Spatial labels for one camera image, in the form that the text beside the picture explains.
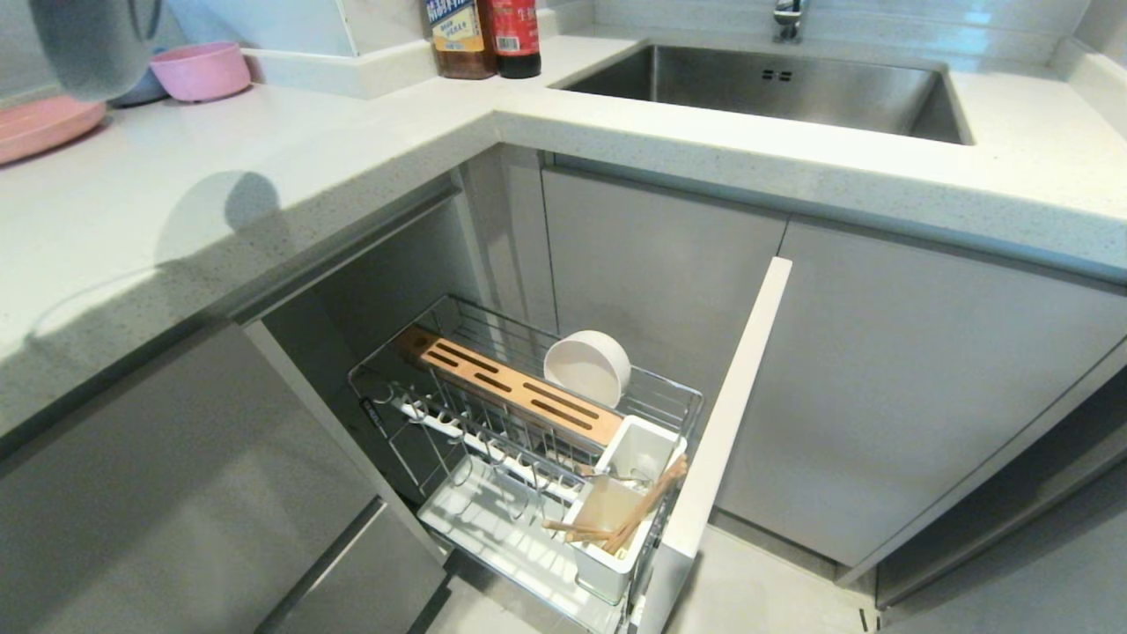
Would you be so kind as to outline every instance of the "white quartz countertop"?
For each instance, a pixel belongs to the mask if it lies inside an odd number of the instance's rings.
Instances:
[[[640,45],[557,36],[539,78],[433,79],[369,101],[273,86],[161,101],[0,168],[0,436],[496,143],[1127,278],[1127,142],[1047,69],[951,71],[973,145],[547,88]]]

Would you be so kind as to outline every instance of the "soy sauce bottle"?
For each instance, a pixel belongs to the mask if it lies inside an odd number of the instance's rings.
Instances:
[[[489,0],[426,0],[438,72],[452,79],[497,74]]]
[[[540,74],[540,27],[535,0],[485,0],[492,9],[497,70],[508,79]]]

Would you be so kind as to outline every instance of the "pink bowl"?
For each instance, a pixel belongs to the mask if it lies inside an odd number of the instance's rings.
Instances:
[[[89,132],[106,104],[65,95],[0,110],[0,164],[37,154]]]
[[[168,93],[181,101],[206,101],[250,86],[250,69],[234,42],[184,46],[149,61]]]

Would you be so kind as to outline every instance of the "faucet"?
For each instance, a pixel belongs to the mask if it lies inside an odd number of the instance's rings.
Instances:
[[[798,27],[802,19],[802,0],[775,0],[775,23],[781,27],[775,34],[775,42],[789,42],[798,44],[802,41],[798,35]]]

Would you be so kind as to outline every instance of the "tile floor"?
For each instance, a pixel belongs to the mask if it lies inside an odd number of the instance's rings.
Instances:
[[[666,634],[863,634],[876,629],[872,598],[835,587],[709,526],[698,569]],[[505,579],[455,556],[449,595],[436,597],[412,634],[579,634],[580,628]]]

